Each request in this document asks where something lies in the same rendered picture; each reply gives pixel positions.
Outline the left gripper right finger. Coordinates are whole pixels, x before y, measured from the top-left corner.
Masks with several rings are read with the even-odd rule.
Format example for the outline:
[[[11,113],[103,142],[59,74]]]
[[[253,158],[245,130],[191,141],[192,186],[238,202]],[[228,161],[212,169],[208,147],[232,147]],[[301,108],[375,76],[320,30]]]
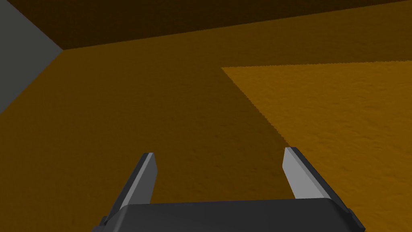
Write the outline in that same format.
[[[336,192],[296,147],[285,148],[282,169],[296,199],[328,198],[344,212],[349,212]]]

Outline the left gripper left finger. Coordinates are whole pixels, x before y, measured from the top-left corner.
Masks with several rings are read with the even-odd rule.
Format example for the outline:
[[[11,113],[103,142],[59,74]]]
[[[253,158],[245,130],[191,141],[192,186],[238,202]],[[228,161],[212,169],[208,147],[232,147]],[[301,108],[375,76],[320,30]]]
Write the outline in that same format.
[[[107,216],[112,218],[121,208],[133,204],[149,204],[157,178],[154,153],[144,153],[118,195]]]

